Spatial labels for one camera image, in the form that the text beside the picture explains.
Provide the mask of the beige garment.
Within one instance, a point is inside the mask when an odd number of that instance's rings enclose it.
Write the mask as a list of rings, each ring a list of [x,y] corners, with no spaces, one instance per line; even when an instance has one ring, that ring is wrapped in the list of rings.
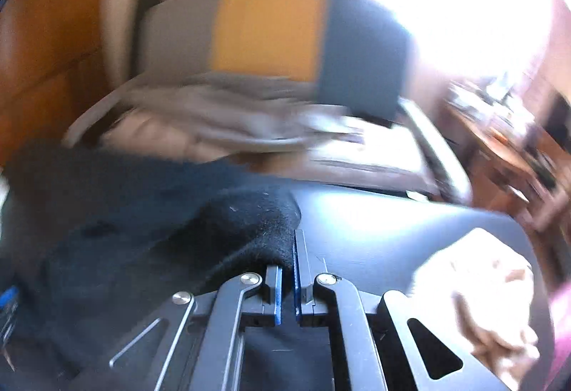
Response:
[[[534,278],[525,257],[481,227],[429,257],[408,297],[512,390],[540,358],[530,326]]]

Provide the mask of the black knit sweater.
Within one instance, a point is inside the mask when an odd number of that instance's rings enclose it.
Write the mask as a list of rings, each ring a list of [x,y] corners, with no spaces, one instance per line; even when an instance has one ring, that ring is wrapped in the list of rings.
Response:
[[[1,286],[19,290],[5,390],[62,390],[172,293],[246,271],[293,275],[301,209],[287,181],[31,144],[5,165]]]

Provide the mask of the grey hoodie on chair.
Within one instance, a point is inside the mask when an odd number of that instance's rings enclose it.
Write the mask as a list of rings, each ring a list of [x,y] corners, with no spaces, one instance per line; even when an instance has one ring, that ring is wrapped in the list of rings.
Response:
[[[167,84],[131,80],[120,100],[230,150],[282,152],[362,141],[345,107],[319,104],[314,84],[288,77],[211,71]]]

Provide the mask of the wooden wardrobe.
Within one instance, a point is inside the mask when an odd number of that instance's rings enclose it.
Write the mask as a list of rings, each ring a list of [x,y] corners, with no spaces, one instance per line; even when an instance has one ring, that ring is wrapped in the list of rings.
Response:
[[[7,0],[1,10],[1,160],[60,139],[109,92],[101,0]]]

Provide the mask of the grey orange black chair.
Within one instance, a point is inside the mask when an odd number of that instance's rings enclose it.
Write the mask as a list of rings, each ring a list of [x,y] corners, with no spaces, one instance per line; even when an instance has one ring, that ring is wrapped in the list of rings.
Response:
[[[167,84],[206,72],[288,77],[315,86],[319,104],[348,117],[412,132],[434,174],[438,197],[468,205],[460,161],[416,103],[404,97],[410,37],[371,0],[167,0],[136,19],[129,81],[81,115],[65,144],[93,142],[131,111],[120,92],[131,80]]]

